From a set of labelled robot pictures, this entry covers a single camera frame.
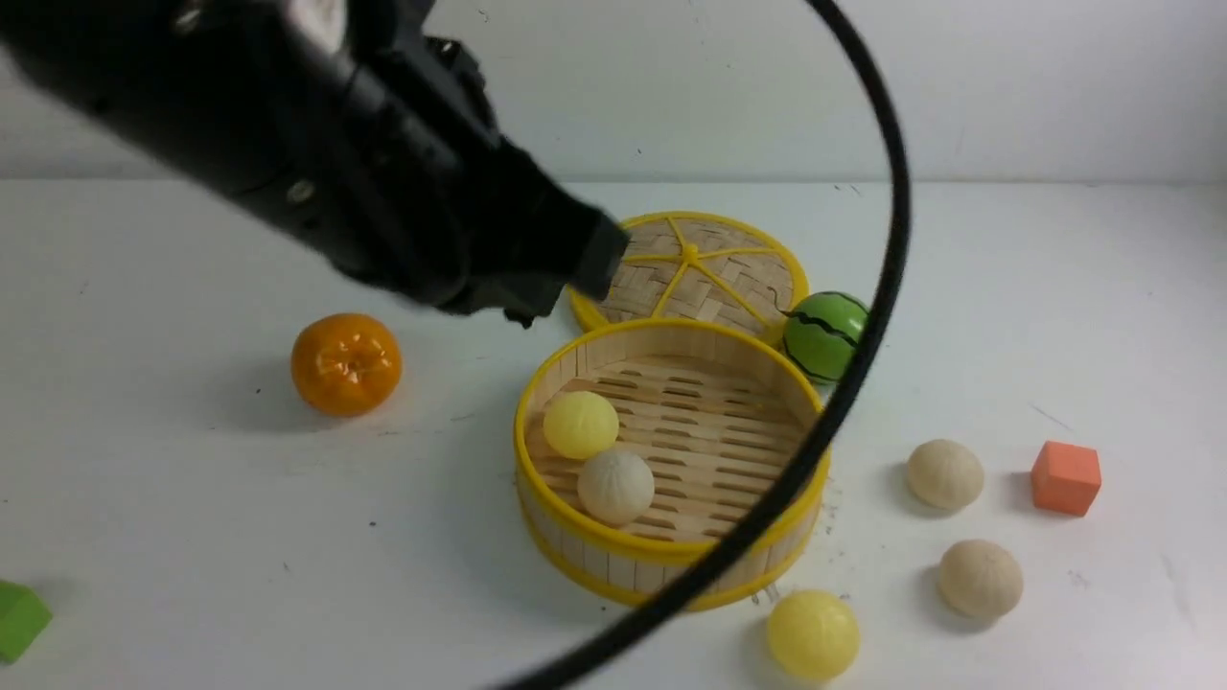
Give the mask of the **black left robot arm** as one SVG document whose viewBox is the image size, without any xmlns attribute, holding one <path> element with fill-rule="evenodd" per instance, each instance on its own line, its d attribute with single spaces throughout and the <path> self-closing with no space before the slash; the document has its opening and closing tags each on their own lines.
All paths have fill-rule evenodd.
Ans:
<svg viewBox="0 0 1227 690">
<path fill-rule="evenodd" d="M 609 297 L 629 244 L 499 130 L 429 1 L 5 1 L 36 90 L 317 252 L 450 316 Z"/>
</svg>

